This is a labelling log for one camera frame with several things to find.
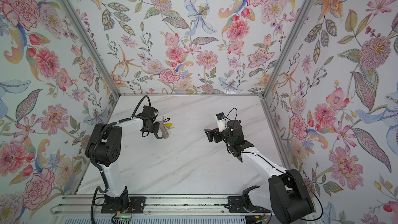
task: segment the floral wallpaper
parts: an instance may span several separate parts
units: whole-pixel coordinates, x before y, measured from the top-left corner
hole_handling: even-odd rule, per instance
[[[48,222],[117,101],[75,33],[56,0],[0,0],[2,224]]]
[[[70,1],[122,93],[179,94],[260,93],[303,2]]]
[[[282,147],[325,224],[397,224],[398,2],[316,0],[308,17],[266,97]]]

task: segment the floral wall panel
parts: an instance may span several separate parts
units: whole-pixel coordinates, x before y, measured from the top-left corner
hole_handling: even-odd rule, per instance
[[[47,223],[115,97],[56,0],[0,0],[0,223]]]
[[[397,13],[396,0],[316,0],[267,96],[326,224],[398,223]]]
[[[122,93],[259,93],[303,0],[70,0]]]

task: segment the white marble table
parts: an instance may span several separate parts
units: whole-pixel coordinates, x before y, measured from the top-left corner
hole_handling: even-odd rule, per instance
[[[130,117],[139,96],[123,96],[110,122]],[[214,115],[236,107],[245,139],[266,157],[281,164],[258,96],[150,96],[158,119],[171,118],[174,129],[168,139],[133,132],[122,139],[118,158],[122,180],[130,194],[235,194],[263,179],[226,151],[224,142],[209,143],[204,129],[216,128]],[[103,188],[92,165],[77,194],[93,194]]]

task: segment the marble surface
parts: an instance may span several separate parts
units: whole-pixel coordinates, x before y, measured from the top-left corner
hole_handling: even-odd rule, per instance
[[[141,97],[123,96],[110,122],[130,117]],[[281,164],[258,96],[150,96],[159,110],[157,120],[170,118],[170,137],[133,132],[122,139],[118,158],[129,194],[235,194],[263,179],[226,151],[224,142],[209,143],[204,129],[217,127],[214,115],[236,107],[245,139],[266,157]],[[235,118],[235,111],[230,118]],[[90,164],[77,194],[103,188],[99,171]]]

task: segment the metal corner post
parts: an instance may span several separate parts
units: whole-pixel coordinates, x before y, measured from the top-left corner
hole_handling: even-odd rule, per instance
[[[304,24],[304,21],[310,12],[311,7],[313,6],[315,0],[304,0],[302,4],[302,9],[300,14],[296,18],[296,22],[286,40],[286,45],[283,47],[281,56],[278,59],[278,62],[276,63],[275,69],[271,74],[271,78],[268,80],[268,83],[265,87],[265,90],[263,91],[263,99],[266,99],[267,95],[269,92],[271,92],[273,85],[276,82],[276,79],[278,77],[279,72],[281,71],[281,68],[283,64],[285,63],[285,60],[287,58],[287,55],[289,54],[291,48],[294,46],[296,38],[301,30],[301,27]]]
[[[97,66],[98,71],[102,74],[103,79],[105,80],[107,86],[111,90],[111,92],[116,95],[117,98],[120,96],[120,91],[116,87],[115,83],[112,80],[111,75],[107,71],[105,65],[102,62],[101,56],[98,53],[97,49],[93,45],[92,41],[90,40],[85,27],[83,26],[82,22],[80,21],[79,16],[77,16],[77,13],[70,3],[69,0],[59,0],[58,2],[61,7],[65,10],[65,14],[69,18],[69,20],[72,22],[73,26],[76,28],[76,31],[78,35],[81,37],[81,41],[83,45],[88,49],[88,52],[90,53],[90,56],[93,58],[94,63]]]

